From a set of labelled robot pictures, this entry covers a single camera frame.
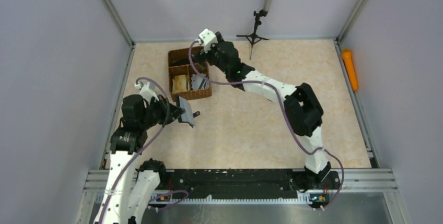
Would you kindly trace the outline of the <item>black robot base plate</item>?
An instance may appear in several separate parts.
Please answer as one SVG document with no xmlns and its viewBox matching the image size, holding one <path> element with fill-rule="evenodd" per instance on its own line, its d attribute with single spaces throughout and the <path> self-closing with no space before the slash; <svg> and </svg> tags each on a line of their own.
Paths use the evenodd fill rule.
<svg viewBox="0 0 443 224">
<path fill-rule="evenodd" d="M 176 169 L 161 175 L 161 191 L 185 190 L 191 199 L 296 198 L 309 190 L 338 189 L 339 174 L 330 172 L 318 182 L 305 170 L 293 169 Z"/>
</svg>

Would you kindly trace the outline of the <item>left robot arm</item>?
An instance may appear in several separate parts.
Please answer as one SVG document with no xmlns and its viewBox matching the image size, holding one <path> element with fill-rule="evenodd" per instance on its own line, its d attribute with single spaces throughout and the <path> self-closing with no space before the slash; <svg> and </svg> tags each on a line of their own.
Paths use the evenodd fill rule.
<svg viewBox="0 0 443 224">
<path fill-rule="evenodd" d="M 111 136 L 109 174 L 94 223 L 141 223 L 153 192 L 168 181 L 162 161 L 150 159 L 137 167 L 147 131 L 185 113 L 163 96 L 146 100 L 130 95 L 123 99 L 121 110 L 120 125 Z"/>
</svg>

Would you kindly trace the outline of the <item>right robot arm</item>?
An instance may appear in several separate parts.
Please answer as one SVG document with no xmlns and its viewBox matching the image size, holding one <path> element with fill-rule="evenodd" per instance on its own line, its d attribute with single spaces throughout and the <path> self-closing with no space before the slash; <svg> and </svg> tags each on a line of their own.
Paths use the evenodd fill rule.
<svg viewBox="0 0 443 224">
<path fill-rule="evenodd" d="M 234 44 L 219 32 L 203 30 L 195 41 L 202 50 L 189 57 L 216 66 L 225 75 L 218 85 L 232 86 L 279 103 L 290 134 L 305 154 L 304 174 L 293 183 L 303 191 L 326 184 L 331 163 L 322 140 L 323 108 L 311 86 L 280 82 L 243 63 Z"/>
</svg>

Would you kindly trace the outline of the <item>brown wicker basket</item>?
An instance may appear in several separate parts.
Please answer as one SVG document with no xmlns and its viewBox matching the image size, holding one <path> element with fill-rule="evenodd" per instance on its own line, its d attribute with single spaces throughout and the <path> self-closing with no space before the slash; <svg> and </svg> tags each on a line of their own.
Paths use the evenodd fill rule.
<svg viewBox="0 0 443 224">
<path fill-rule="evenodd" d="M 169 80 L 169 92 L 173 101 L 177 100 L 178 96 L 184 97 L 187 100 L 196 100 L 208 98 L 212 95 L 212 88 L 204 90 L 191 90 L 191 76 L 193 74 L 201 73 L 205 77 L 209 77 L 208 64 L 199 64 L 197 61 L 193 61 L 191 64 L 189 61 L 189 49 L 177 49 L 170 50 L 168 52 L 168 80 Z M 190 91 L 183 93 L 172 93 L 172 79 L 177 75 L 188 75 L 190 82 Z"/>
</svg>

